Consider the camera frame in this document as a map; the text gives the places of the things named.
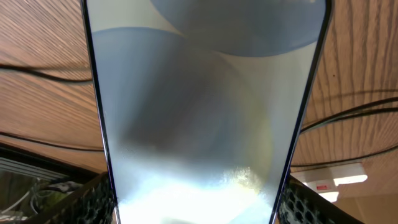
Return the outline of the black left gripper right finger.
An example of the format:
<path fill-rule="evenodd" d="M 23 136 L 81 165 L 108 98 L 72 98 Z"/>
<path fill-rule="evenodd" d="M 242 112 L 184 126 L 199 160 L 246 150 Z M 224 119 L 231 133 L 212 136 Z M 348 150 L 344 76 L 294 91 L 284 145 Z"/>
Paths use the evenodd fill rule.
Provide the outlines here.
<path fill-rule="evenodd" d="M 291 175 L 277 212 L 280 224 L 362 224 Z"/>

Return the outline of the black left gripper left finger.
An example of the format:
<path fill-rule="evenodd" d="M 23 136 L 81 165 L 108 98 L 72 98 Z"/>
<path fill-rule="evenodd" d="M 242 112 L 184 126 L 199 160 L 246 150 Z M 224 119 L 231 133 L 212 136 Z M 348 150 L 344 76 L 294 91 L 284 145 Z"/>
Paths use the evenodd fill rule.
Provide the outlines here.
<path fill-rule="evenodd" d="M 104 172 L 22 224 L 111 224 L 114 208 L 109 175 Z"/>

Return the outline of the blue smartphone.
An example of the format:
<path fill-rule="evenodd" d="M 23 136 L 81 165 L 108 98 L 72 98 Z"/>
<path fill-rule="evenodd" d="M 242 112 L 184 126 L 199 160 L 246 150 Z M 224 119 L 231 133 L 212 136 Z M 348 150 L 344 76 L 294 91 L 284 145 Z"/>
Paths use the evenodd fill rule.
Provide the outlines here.
<path fill-rule="evenodd" d="M 272 223 L 332 10 L 82 1 L 118 223 Z"/>

